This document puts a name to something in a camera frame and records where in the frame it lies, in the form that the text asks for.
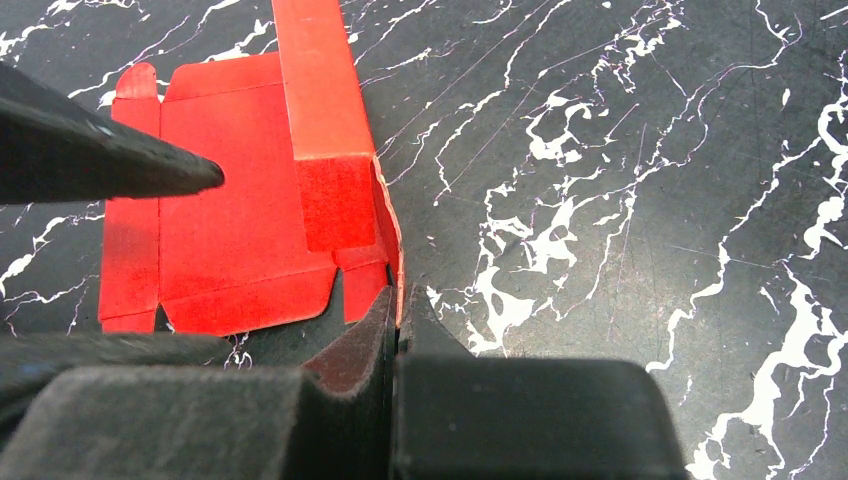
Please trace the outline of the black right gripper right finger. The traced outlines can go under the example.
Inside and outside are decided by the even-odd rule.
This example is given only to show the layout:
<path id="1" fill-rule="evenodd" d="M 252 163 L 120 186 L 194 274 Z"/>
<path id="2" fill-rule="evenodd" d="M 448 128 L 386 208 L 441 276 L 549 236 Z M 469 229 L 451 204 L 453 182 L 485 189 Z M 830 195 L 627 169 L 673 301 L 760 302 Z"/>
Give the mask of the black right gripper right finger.
<path id="1" fill-rule="evenodd" d="M 663 394 L 614 359 L 471 354 L 426 290 L 404 307 L 395 364 L 396 479 L 683 479 Z"/>

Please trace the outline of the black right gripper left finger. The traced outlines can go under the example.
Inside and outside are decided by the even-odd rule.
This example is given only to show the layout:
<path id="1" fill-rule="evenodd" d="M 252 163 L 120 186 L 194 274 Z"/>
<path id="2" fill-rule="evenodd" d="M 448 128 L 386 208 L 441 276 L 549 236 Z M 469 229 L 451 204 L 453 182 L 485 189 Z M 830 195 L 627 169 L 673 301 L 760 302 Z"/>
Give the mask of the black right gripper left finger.
<path id="1" fill-rule="evenodd" d="M 5 479 L 384 479 L 392 288 L 299 366 L 81 366 L 1 422 Z"/>

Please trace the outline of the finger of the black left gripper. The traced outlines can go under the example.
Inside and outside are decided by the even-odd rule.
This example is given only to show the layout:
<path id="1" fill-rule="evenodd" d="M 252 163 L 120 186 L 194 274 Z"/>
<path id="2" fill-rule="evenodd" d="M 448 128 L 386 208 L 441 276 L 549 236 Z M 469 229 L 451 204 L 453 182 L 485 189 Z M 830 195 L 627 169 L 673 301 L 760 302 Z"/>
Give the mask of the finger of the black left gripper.
<path id="1" fill-rule="evenodd" d="M 61 333 L 1 338 L 1 422 L 15 424 L 36 395 L 62 372 L 98 365 L 203 365 L 231 344 L 201 334 Z"/>
<path id="2" fill-rule="evenodd" d="M 184 196 L 223 183 L 215 162 L 101 117 L 2 64 L 2 203 Z"/>

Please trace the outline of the red paper box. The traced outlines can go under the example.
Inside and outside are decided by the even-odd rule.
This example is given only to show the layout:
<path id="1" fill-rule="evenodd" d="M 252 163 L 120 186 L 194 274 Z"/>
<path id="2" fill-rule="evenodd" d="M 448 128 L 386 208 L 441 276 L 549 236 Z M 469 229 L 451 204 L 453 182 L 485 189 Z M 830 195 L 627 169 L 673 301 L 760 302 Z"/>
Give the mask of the red paper box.
<path id="1" fill-rule="evenodd" d="M 227 336 L 314 318 L 336 279 L 346 322 L 404 282 L 401 232 L 340 4 L 277 1 L 274 53 L 179 67 L 165 93 L 140 63 L 113 118 L 217 162 L 203 193 L 105 205 L 98 319 Z"/>

